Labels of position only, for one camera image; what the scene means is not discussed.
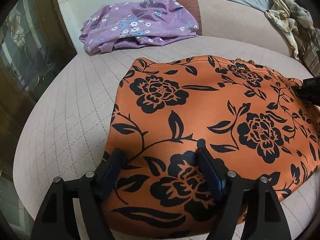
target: orange garment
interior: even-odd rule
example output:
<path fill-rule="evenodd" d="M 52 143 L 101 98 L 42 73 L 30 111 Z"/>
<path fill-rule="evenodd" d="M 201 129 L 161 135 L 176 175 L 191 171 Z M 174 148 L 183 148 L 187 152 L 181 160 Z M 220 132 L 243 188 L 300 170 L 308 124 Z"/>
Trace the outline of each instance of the orange garment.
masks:
<path fill-rule="evenodd" d="M 243 178 L 267 177 L 280 201 L 288 197 L 320 162 L 319 111 L 296 97 L 295 85 L 268 67 L 221 57 L 135 60 L 106 145 L 127 157 L 101 204 L 110 228 L 154 238 L 209 232 L 220 204 L 197 165 L 200 147 Z"/>

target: purple floral cloth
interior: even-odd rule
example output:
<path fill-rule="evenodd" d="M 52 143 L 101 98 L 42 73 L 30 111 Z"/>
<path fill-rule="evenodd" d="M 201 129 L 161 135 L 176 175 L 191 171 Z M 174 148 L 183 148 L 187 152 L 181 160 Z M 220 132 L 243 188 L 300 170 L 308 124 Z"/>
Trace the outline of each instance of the purple floral cloth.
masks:
<path fill-rule="evenodd" d="M 90 53 L 113 48 L 163 46 L 198 36 L 198 23 L 174 0 L 145 0 L 104 5 L 82 28 L 79 40 Z"/>

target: beige cushion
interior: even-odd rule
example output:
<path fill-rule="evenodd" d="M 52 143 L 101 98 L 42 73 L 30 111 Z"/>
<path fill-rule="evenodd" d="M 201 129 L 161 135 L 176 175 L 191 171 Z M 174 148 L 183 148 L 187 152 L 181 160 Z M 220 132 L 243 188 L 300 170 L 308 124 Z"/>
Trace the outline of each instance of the beige cushion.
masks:
<path fill-rule="evenodd" d="M 203 36 L 242 41 L 291 56 L 287 40 L 263 12 L 227 0 L 198 0 L 198 3 Z"/>
<path fill-rule="evenodd" d="M 80 178 L 100 163 L 109 132 L 119 81 L 134 59 L 147 57 L 171 62 L 186 57 L 217 55 L 229 59 L 254 60 L 270 66 L 285 77 L 312 77 L 293 58 L 251 44 L 199 36 L 163 47 L 122 49 L 89 56 L 84 51 L 60 72 L 41 96 L 20 136 L 13 165 L 14 185 L 23 205 L 35 219 L 55 176 L 64 180 Z M 282 201 L 292 239 L 318 212 L 319 174 L 316 172 L 292 195 Z M 82 240 L 88 240 L 79 202 L 75 207 Z M 233 240 L 239 240 L 243 224 Z M 206 235 L 185 240 L 204 240 Z M 116 234 L 116 240 L 141 238 Z"/>

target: metal screw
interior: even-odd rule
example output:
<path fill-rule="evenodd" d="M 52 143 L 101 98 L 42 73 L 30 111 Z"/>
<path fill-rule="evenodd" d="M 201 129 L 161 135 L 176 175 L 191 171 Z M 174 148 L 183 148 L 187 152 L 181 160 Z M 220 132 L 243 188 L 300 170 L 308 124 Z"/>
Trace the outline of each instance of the metal screw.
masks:
<path fill-rule="evenodd" d="M 267 183 L 267 182 L 268 182 L 268 179 L 267 179 L 266 177 L 264 177 L 264 176 L 262 176 L 262 177 L 260 178 L 260 180 L 261 180 L 263 183 Z"/>
<path fill-rule="evenodd" d="M 58 183 L 58 182 L 60 182 L 60 180 L 61 180 L 61 177 L 59 177 L 59 176 L 53 178 L 54 183 Z"/>
<path fill-rule="evenodd" d="M 94 176 L 94 172 L 93 172 L 93 171 L 89 171 L 89 172 L 87 172 L 87 173 L 85 174 L 85 176 L 86 176 L 87 178 L 92 178 L 92 177 Z"/>
<path fill-rule="evenodd" d="M 234 171 L 228 171 L 228 176 L 234 178 L 237 174 Z"/>

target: crumpled cloth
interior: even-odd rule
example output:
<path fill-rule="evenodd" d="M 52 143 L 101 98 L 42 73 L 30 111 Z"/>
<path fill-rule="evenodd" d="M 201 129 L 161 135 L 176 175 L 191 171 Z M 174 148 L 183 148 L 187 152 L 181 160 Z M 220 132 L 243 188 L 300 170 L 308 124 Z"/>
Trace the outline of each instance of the crumpled cloth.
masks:
<path fill-rule="evenodd" d="M 145 0 L 104 5 L 82 28 L 79 40 L 90 53 L 113 48 L 163 46 L 198 36 L 198 22 L 174 0 Z"/>
<path fill-rule="evenodd" d="M 313 75 L 318 76 L 320 30 L 314 28 L 309 11 L 293 0 L 273 0 L 273 4 L 271 10 L 265 12 L 266 17 L 284 34 L 294 58 L 303 61 Z"/>

